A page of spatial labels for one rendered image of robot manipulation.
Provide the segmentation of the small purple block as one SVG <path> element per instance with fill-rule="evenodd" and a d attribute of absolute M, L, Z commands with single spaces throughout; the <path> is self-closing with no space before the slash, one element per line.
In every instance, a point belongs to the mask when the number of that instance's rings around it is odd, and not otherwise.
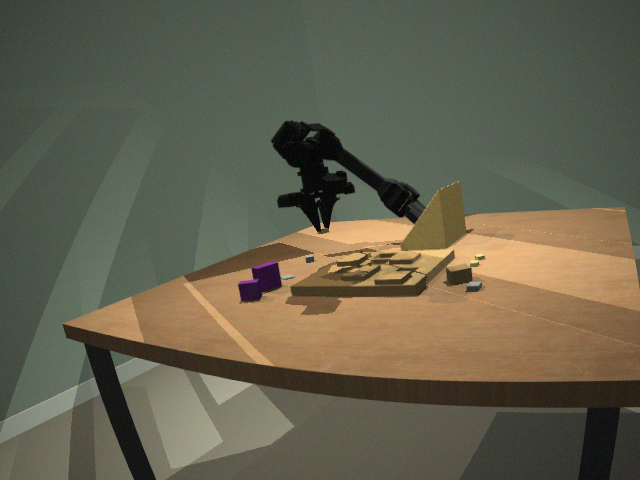
<path fill-rule="evenodd" d="M 238 288 L 241 301 L 259 300 L 262 297 L 259 279 L 240 281 Z"/>

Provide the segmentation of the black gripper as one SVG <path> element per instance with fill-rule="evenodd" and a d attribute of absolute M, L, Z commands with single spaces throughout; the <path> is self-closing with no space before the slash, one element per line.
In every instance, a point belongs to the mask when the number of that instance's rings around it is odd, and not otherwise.
<path fill-rule="evenodd" d="M 355 192 L 355 187 L 351 182 L 347 182 L 346 186 L 342 186 L 341 192 L 333 192 L 331 194 L 324 193 L 323 191 L 319 192 L 320 189 L 316 187 L 315 189 L 309 189 L 308 180 L 311 169 L 317 168 L 317 172 L 322 172 L 323 167 L 324 163 L 299 167 L 300 172 L 297 172 L 297 175 L 301 176 L 302 180 L 303 188 L 300 189 L 301 192 L 282 194 L 277 198 L 278 208 L 292 206 L 300 207 L 300 209 L 311 221 L 317 232 L 321 231 L 318 207 L 324 227 L 329 228 L 333 206 L 336 201 L 340 199 L 340 197 L 336 197 L 336 194 L 349 194 Z M 310 194 L 313 192 L 314 194 Z M 320 200 L 317 200 L 317 202 L 315 202 L 315 198 L 319 197 Z"/>

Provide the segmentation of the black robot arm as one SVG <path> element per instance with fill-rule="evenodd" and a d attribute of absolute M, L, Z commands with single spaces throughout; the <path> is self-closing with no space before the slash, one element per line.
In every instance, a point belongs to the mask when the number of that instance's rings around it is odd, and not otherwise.
<path fill-rule="evenodd" d="M 305 138 L 310 131 L 317 131 L 317 133 L 312 137 Z M 304 138 L 305 141 L 303 141 Z M 346 151 L 335 133 L 321 124 L 307 125 L 302 121 L 300 123 L 285 121 L 271 142 L 274 143 L 273 148 L 276 152 L 295 168 L 324 163 L 323 160 L 337 161 L 375 189 L 384 206 L 397 214 L 398 217 L 405 216 L 415 223 L 426 208 L 417 199 L 420 196 L 419 192 L 406 183 L 384 178 L 372 170 Z M 316 187 L 324 193 L 331 194 L 341 192 L 342 186 L 346 186 L 347 181 L 347 172 L 343 170 L 329 173 L 327 166 L 323 167 L 322 172 L 317 172 L 317 168 L 312 168 L 308 188 L 315 189 Z M 410 195 L 408 191 L 412 194 Z"/>

